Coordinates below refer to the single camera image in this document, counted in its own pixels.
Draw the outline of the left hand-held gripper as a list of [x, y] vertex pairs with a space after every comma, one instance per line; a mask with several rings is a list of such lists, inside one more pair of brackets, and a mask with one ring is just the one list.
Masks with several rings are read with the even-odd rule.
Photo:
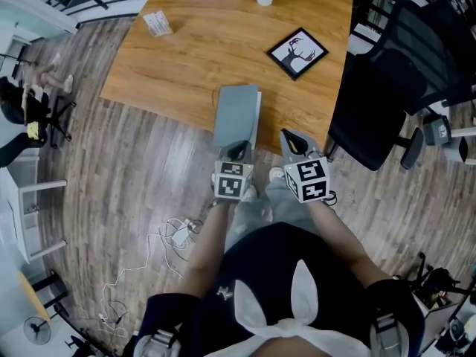
[[254, 166], [235, 162], [251, 162], [252, 147], [249, 141], [235, 141], [222, 148], [222, 160], [215, 162], [213, 191], [218, 199], [241, 200], [251, 183]]

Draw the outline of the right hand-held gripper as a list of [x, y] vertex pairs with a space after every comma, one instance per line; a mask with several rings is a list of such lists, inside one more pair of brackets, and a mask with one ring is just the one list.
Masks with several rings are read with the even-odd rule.
[[300, 203], [329, 199], [329, 166], [316, 141], [303, 132], [281, 129], [280, 148], [286, 184], [296, 199]]

